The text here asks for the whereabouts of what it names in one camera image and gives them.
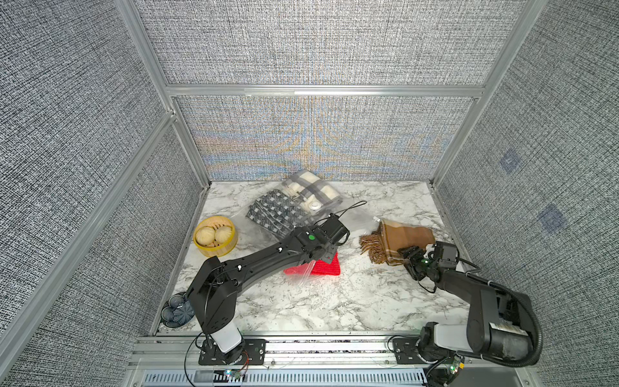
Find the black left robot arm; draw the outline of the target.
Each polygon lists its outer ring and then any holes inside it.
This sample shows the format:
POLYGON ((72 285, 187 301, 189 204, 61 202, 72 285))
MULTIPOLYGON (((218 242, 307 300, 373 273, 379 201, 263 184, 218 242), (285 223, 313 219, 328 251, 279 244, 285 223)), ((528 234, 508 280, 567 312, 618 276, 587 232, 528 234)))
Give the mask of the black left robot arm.
POLYGON ((296 227, 283 240, 236 260, 208 259, 186 292, 202 333, 222 354, 239 354, 243 337, 234 324, 238 297, 275 273, 313 261, 332 261, 349 236, 343 224, 331 219, 322 225, 296 227))

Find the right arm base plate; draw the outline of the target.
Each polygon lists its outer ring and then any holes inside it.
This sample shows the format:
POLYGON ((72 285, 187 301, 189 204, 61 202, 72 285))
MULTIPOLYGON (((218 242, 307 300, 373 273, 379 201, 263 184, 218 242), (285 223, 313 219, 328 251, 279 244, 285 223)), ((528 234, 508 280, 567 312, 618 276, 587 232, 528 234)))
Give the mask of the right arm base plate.
POLYGON ((392 336, 388 339, 387 347, 398 364, 437 364, 456 354, 454 350, 437 346, 433 339, 422 342, 418 336, 392 336))

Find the brown fringed scarf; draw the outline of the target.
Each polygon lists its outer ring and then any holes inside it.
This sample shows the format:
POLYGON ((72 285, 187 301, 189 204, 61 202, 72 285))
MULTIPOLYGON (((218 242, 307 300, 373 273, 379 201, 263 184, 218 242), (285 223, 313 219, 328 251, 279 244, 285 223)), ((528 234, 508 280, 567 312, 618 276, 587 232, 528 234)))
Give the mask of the brown fringed scarf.
POLYGON ((367 253, 374 264, 390 266, 403 265, 405 259, 399 253, 400 249, 417 247, 423 252, 428 245, 436 242, 433 231, 422 226, 412 226, 404 223, 382 219, 377 230, 359 237, 362 253, 367 253))

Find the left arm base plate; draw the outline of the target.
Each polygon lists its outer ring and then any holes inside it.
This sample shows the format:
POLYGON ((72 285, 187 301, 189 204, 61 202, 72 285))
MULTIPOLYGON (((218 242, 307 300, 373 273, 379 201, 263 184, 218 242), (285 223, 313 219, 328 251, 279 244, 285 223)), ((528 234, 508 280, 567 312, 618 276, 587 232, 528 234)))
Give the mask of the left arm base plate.
POLYGON ((198 364, 201 366, 243 366, 263 365, 266 354, 266 340, 252 339, 242 340, 241 343, 224 353, 211 339, 206 339, 201 344, 201 353, 198 364))

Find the red knitted scarf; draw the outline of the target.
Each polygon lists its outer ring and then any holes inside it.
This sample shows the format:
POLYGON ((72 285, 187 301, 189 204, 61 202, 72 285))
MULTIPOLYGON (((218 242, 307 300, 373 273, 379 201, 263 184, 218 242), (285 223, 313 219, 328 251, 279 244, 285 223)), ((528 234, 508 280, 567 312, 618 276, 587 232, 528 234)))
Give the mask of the red knitted scarf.
POLYGON ((335 253, 330 264, 324 261, 313 261, 311 263, 285 269, 284 274, 337 277, 341 274, 339 255, 335 253))

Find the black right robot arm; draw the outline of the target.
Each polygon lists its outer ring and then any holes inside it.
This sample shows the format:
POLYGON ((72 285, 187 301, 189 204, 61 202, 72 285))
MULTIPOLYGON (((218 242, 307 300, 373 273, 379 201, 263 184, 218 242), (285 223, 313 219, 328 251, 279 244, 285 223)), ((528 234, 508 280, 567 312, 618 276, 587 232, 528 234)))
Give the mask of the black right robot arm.
POLYGON ((538 363, 543 329, 529 296, 477 275, 479 267, 452 243, 401 248, 398 254, 416 282, 433 283, 431 293, 442 290, 469 305, 464 325, 429 322, 422 328, 416 348, 423 361, 469 356, 510 368, 538 363))

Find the clear plastic vacuum bag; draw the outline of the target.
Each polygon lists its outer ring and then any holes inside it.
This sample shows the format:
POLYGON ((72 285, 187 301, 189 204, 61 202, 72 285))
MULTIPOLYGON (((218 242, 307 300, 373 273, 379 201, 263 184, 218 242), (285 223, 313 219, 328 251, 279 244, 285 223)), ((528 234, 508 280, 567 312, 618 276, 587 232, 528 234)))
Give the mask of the clear plastic vacuum bag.
POLYGON ((287 177, 234 216, 248 254, 230 278, 246 290, 276 273, 339 274, 338 249, 374 225, 365 205, 309 170, 287 177))

